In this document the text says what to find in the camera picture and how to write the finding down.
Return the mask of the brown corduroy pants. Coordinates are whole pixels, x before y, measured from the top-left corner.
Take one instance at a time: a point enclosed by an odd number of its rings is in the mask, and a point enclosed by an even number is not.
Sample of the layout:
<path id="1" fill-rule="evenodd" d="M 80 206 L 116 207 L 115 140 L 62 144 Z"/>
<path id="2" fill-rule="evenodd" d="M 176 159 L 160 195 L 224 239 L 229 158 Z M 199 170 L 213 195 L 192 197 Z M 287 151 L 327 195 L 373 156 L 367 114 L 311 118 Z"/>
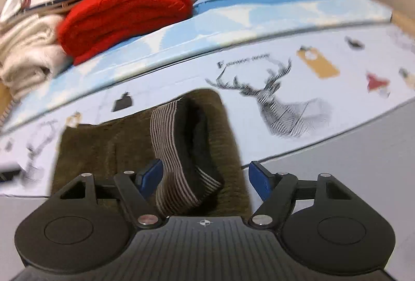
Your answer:
<path id="1" fill-rule="evenodd" d="M 51 189 L 79 174 L 96 180 L 162 162 L 162 180 L 150 203 L 163 216 L 250 215 L 236 142 L 219 94 L 197 89 L 102 124 L 66 127 Z"/>

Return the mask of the grey printed bed sheet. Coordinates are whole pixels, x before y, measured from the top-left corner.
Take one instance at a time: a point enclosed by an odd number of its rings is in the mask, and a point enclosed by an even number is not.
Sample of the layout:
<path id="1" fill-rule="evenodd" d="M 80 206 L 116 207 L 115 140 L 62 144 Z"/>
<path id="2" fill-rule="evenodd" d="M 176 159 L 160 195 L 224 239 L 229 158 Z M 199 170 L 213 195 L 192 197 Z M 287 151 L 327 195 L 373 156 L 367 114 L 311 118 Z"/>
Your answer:
<path id="1" fill-rule="evenodd" d="M 389 222 L 385 270 L 414 278 L 414 40 L 373 0 L 192 0 L 190 18 L 128 39 L 30 94 L 6 124 L 1 277 L 18 273 L 20 223 L 53 194 L 66 127 L 102 124 L 197 89 L 226 109 L 251 212 L 250 162 L 315 181 L 333 175 Z M 189 243 L 212 244 L 219 218 L 194 217 Z"/>

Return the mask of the cream folded blanket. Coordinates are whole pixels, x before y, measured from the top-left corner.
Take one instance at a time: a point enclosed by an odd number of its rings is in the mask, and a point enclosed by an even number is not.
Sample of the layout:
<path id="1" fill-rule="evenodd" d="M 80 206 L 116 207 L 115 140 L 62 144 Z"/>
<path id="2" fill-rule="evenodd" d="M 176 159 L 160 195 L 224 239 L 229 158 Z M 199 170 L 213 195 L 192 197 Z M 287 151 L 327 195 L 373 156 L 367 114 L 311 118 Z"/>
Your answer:
<path id="1" fill-rule="evenodd" d="M 58 43 L 59 14 L 27 17 L 1 36 L 1 82 L 19 100 L 71 63 Z"/>

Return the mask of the red folded blanket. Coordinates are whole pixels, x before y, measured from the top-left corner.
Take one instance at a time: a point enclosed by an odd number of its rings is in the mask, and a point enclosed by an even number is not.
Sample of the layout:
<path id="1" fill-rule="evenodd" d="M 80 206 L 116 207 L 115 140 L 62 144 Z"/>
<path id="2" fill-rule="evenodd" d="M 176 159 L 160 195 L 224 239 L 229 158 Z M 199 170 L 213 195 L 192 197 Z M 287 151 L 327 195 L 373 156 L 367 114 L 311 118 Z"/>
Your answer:
<path id="1" fill-rule="evenodd" d="M 192 0 L 82 0 L 58 27 L 58 42 L 79 65 L 134 36 L 191 17 Z"/>

